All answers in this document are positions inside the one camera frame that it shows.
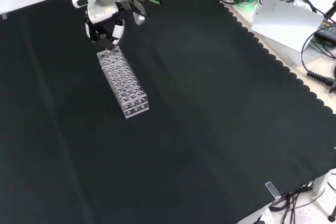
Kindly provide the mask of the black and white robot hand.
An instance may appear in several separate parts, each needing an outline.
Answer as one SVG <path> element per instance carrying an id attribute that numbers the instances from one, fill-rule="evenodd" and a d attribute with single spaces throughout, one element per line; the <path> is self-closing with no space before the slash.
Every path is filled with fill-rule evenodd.
<path id="1" fill-rule="evenodd" d="M 129 7 L 128 0 L 72 0 L 75 8 L 84 8 L 86 37 L 113 50 L 124 33 L 120 15 Z"/>

